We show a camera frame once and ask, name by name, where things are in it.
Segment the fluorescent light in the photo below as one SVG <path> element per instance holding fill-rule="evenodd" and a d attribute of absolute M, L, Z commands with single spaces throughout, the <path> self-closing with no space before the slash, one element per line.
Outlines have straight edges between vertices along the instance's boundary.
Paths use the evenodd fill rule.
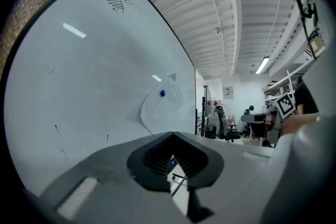
<path fill-rule="evenodd" d="M 267 64 L 267 62 L 269 61 L 269 57 L 264 57 L 263 61 L 261 62 L 256 74 L 260 74 L 262 72 L 262 70 L 264 69 L 265 65 Z"/>
<path fill-rule="evenodd" d="M 75 29 L 74 27 L 72 27 L 71 25 L 68 24 L 63 24 L 63 27 L 67 30 L 69 30 L 70 32 L 74 33 L 75 35 L 81 37 L 81 38 L 85 38 L 86 35 L 84 33 L 82 33 L 81 31 Z"/>
<path fill-rule="evenodd" d="M 156 79 L 158 82 L 160 82 L 162 79 L 160 79 L 158 76 L 156 76 L 156 75 L 153 75 L 152 76 L 154 79 Z"/>

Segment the poster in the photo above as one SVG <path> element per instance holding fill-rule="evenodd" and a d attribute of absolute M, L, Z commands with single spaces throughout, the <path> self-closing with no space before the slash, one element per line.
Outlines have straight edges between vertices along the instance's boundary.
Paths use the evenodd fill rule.
<path fill-rule="evenodd" d="M 169 76 L 145 99 L 141 107 L 141 120 L 152 134 L 168 132 L 172 128 L 172 122 L 180 122 L 178 109 L 183 103 L 182 92 L 176 81 Z"/>
<path fill-rule="evenodd" d="M 223 99 L 233 100 L 233 87 L 223 87 Z"/>

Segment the paper sheet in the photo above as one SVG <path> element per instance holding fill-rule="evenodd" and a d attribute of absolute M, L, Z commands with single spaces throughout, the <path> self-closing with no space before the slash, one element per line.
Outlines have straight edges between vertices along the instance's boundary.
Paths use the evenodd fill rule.
<path fill-rule="evenodd" d="M 152 134 L 175 131 L 171 127 L 178 122 L 178 109 L 183 102 L 176 81 L 167 77 L 146 98 L 141 108 L 141 120 Z"/>

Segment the whiteboard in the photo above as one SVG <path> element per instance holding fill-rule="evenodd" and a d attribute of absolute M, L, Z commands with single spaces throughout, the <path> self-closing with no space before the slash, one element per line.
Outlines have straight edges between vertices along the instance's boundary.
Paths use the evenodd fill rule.
<path fill-rule="evenodd" d="M 50 0 L 3 74 L 6 138 L 25 187 L 39 196 L 95 151 L 151 135 L 141 106 L 170 75 L 184 101 L 162 132 L 193 134 L 195 68 L 149 0 Z"/>

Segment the brick wall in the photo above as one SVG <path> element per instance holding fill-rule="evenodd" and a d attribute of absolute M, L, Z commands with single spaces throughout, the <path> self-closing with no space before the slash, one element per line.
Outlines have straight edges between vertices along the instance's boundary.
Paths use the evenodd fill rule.
<path fill-rule="evenodd" d="M 14 41 L 28 20 L 48 0 L 16 0 L 0 33 L 0 77 Z"/>

